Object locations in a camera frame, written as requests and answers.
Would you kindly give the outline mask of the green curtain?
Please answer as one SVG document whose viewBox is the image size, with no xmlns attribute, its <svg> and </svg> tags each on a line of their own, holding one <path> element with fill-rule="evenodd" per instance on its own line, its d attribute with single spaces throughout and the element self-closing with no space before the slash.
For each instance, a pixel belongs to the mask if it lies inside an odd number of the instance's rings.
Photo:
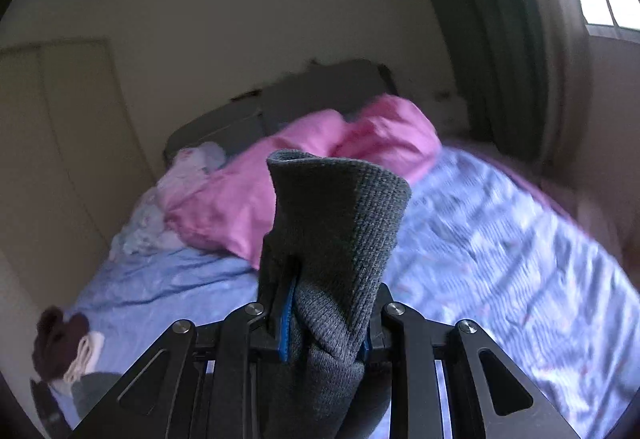
<svg viewBox="0 0 640 439">
<path fill-rule="evenodd" d="M 472 136 L 524 162 L 570 162 L 591 91 L 579 0 L 431 2 Z"/>
</svg>

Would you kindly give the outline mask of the maroon folded garment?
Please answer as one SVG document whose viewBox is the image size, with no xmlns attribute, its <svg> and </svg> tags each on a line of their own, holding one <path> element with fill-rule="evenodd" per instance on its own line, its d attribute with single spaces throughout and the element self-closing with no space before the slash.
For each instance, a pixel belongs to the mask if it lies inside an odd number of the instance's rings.
<svg viewBox="0 0 640 439">
<path fill-rule="evenodd" d="M 58 307 L 41 313 L 32 364 L 42 381 L 50 383 L 63 377 L 76 358 L 79 341 L 88 333 L 89 321 L 82 313 L 75 313 L 68 320 Z"/>
</svg>

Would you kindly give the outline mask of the grey padded headboard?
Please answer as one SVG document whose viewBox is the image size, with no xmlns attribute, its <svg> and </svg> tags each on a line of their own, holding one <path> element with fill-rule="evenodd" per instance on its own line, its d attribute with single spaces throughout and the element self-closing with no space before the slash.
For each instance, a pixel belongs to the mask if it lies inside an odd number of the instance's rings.
<svg viewBox="0 0 640 439">
<path fill-rule="evenodd" d="M 246 92 L 193 119 L 169 136 L 163 158 L 169 166 L 180 150 L 214 142 L 234 156 L 292 121 L 317 110 L 353 118 L 376 96 L 398 93 L 390 69 L 369 60 L 311 63 L 297 74 Z"/>
</svg>

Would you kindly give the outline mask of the grey sweatpants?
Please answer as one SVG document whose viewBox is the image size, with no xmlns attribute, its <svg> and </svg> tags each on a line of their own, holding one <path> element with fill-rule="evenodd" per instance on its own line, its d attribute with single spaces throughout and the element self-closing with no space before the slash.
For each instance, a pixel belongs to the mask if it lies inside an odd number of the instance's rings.
<svg viewBox="0 0 640 439">
<path fill-rule="evenodd" d="M 358 355 L 411 190 L 396 174 L 356 178 L 336 222 L 288 200 L 264 238 L 258 299 L 295 285 L 286 357 L 259 385 L 266 438 L 367 438 L 390 405 L 390 366 Z"/>
</svg>

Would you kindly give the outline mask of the white louvered closet doors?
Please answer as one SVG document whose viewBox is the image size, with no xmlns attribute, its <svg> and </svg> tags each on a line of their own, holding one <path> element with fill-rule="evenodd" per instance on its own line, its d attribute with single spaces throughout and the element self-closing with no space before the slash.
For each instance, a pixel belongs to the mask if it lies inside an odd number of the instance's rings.
<svg viewBox="0 0 640 439">
<path fill-rule="evenodd" d="M 106 41 L 2 50 L 1 249 L 37 306 L 73 301 L 152 182 Z"/>
</svg>

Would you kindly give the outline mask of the blue floral bedspread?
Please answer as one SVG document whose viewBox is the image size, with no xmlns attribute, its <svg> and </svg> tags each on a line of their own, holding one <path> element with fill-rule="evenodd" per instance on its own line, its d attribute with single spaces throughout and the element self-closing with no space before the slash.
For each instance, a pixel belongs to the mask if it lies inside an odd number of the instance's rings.
<svg viewBox="0 0 640 439">
<path fill-rule="evenodd" d="M 639 295 L 620 264 L 487 162 L 445 148 L 412 190 L 384 282 L 425 318 L 471 319 L 584 438 L 602 438 L 639 387 Z M 122 373 L 176 320 L 253 301 L 243 259 L 182 248 L 107 261 L 70 307 Z"/>
</svg>

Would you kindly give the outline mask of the floral pastel pillow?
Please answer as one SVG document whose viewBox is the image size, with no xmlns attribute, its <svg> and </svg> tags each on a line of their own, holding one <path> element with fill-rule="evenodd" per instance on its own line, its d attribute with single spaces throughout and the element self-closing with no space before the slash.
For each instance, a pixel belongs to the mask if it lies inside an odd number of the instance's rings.
<svg viewBox="0 0 640 439">
<path fill-rule="evenodd" d="M 176 207 L 201 188 L 209 173 L 221 168 L 227 155 L 221 146 L 205 142 L 180 150 L 168 171 L 134 205 L 131 216 L 113 237 L 108 259 L 123 263 L 137 256 L 173 251 L 186 246 L 166 222 L 170 208 Z"/>
</svg>

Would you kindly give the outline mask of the white folded garment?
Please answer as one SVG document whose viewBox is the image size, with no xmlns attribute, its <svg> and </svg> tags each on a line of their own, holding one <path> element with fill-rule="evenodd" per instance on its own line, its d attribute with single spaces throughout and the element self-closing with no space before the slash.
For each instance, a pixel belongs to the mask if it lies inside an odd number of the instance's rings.
<svg viewBox="0 0 640 439">
<path fill-rule="evenodd" d="M 70 362 L 67 371 L 61 378 L 50 381 L 49 385 L 58 393 L 70 397 L 72 386 L 80 381 L 81 377 L 96 371 L 96 363 L 100 359 L 104 341 L 104 335 L 98 331 L 90 331 L 82 336 L 78 343 L 76 357 Z"/>
</svg>

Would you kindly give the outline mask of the pink crumpled blanket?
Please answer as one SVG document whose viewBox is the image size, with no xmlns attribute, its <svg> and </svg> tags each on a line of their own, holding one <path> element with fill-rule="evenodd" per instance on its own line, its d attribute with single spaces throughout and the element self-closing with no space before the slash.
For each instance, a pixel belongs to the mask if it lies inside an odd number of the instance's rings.
<svg viewBox="0 0 640 439">
<path fill-rule="evenodd" d="M 375 179 L 396 174 L 411 184 L 436 164 L 437 132 L 410 101 L 377 96 L 352 119 L 320 110 L 259 140 L 166 214 L 191 247 L 229 251 L 259 268 L 262 243 L 278 206 L 299 203 L 304 214 L 336 222 L 357 183 L 356 169 Z"/>
</svg>

